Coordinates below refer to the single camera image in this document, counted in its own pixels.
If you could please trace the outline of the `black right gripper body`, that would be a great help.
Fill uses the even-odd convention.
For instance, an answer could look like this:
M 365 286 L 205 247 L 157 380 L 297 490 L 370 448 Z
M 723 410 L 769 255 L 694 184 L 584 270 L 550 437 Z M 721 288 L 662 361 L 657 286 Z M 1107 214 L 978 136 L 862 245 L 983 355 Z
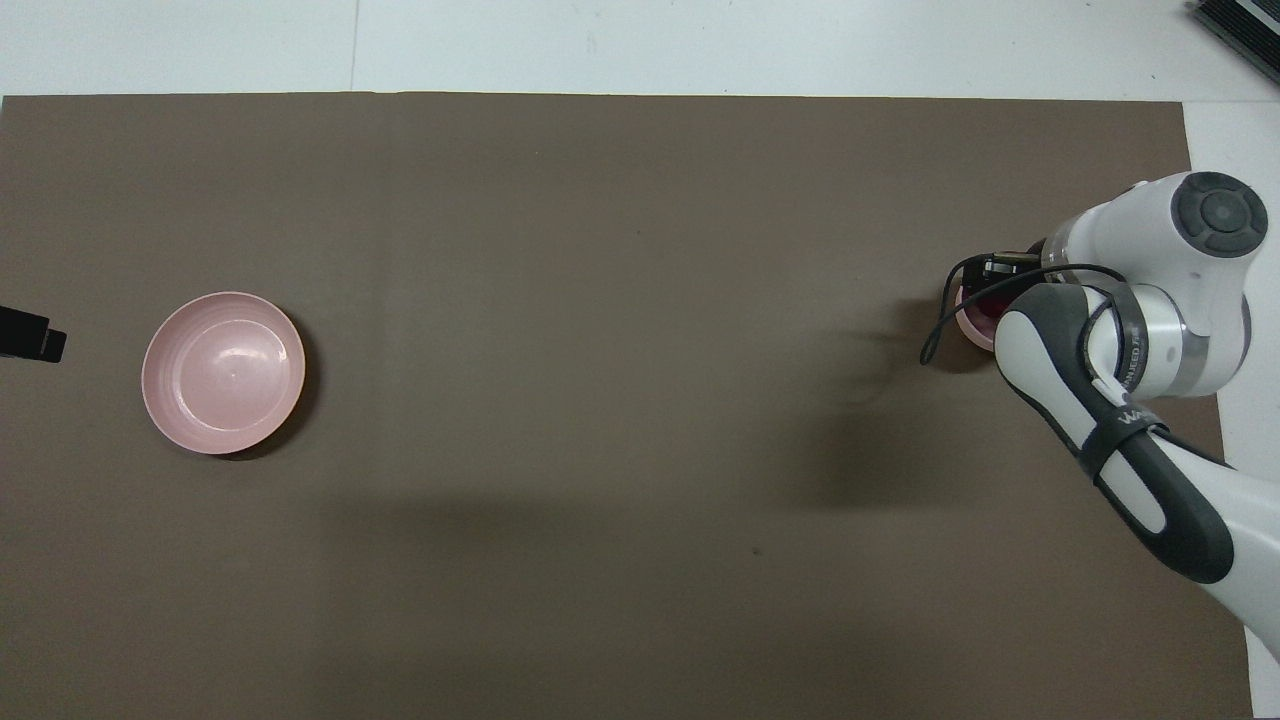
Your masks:
M 963 299 L 988 292 L 1000 301 L 1011 301 L 1042 282 L 1039 252 L 997 251 L 969 258 L 963 263 Z

